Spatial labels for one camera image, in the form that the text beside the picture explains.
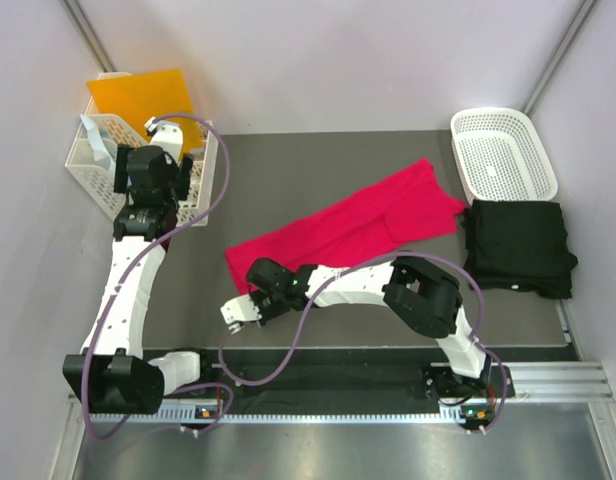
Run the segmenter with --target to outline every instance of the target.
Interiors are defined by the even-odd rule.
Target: empty white basket
[[[129,74],[121,72],[104,73],[101,74],[99,78],[112,78],[125,75]],[[146,141],[142,136],[135,132],[121,117],[111,114],[99,114],[97,106],[92,98],[86,108],[86,115],[91,117],[97,125],[105,128],[117,144],[125,143],[134,148],[146,145]],[[194,162],[190,176],[188,198],[179,203],[177,225],[182,225],[192,220],[210,205],[210,193],[215,173],[215,160],[217,158],[218,147],[219,143],[217,139],[214,135],[209,134],[202,148],[186,152],[194,155]],[[86,192],[88,192],[106,215],[108,215],[111,220],[114,220],[124,206],[126,197],[125,195],[113,192],[114,174],[95,162],[92,148],[88,143],[88,136],[83,125],[79,125],[79,130],[77,131],[72,148],[68,154],[66,168],[81,186],[84,187]],[[207,224],[208,217],[195,223],[194,226],[205,226]]]
[[[557,179],[530,119],[511,108],[471,108],[450,121],[452,148],[469,203],[551,200]]]

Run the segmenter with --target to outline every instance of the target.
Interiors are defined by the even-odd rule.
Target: black folded shirt
[[[570,272],[577,257],[566,246],[558,203],[475,200],[464,212],[463,226],[465,268],[482,288],[572,296]]]

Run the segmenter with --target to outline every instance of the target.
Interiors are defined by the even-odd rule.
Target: white plastic basket
[[[530,119],[511,108],[471,108],[450,121],[452,148],[469,203],[551,200],[557,179]]]
[[[100,78],[125,75],[129,74],[121,72],[104,73],[101,74]],[[116,143],[125,143],[135,148],[146,145],[143,137],[135,132],[121,117],[99,114],[92,98],[86,108],[86,115],[91,117],[100,127],[105,128]],[[194,163],[188,198],[179,204],[177,225],[182,225],[192,220],[210,205],[210,194],[219,144],[214,135],[205,135],[205,129],[202,130],[202,133],[206,137],[204,146],[191,152],[186,152],[194,155]],[[79,126],[75,136],[72,148],[68,154],[68,160],[66,160],[66,168],[106,215],[111,220],[114,220],[126,199],[124,195],[113,193],[114,174],[95,163],[92,148],[88,143],[88,136],[83,125]],[[196,223],[195,226],[207,224],[208,217]]]

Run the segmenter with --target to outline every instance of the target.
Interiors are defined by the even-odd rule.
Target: folded garment
[[[268,257],[290,269],[353,266],[405,243],[457,231],[464,204],[437,184],[422,159],[309,217],[226,250],[239,293],[252,263]]]
[[[577,257],[568,251],[561,207],[552,202],[475,200],[466,210],[468,270],[482,288],[570,298]]]

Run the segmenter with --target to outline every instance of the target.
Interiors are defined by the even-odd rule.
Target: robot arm
[[[126,194],[126,204],[114,220],[112,266],[97,318],[111,294],[117,298],[95,346],[90,371],[89,403],[92,413],[155,413],[164,395],[200,376],[196,352],[171,352],[143,360],[142,335],[150,291],[168,249],[167,242],[150,250],[135,265],[118,289],[122,274],[155,239],[177,223],[179,200],[188,196],[192,157],[183,155],[183,134],[176,123],[159,122],[147,128],[150,145],[132,149],[120,145],[115,171],[115,193]],[[81,398],[81,376],[86,349],[92,344],[97,322],[80,355],[67,355],[64,377]]]
[[[480,379],[489,364],[471,338],[459,284],[432,263],[413,257],[357,270],[303,265],[297,272],[260,258],[248,271],[258,290],[228,301],[221,312],[232,333],[248,322],[265,325],[291,309],[302,310],[319,286],[335,277],[315,299],[320,308],[340,303],[380,305],[393,310],[412,330],[434,338],[461,377]]]

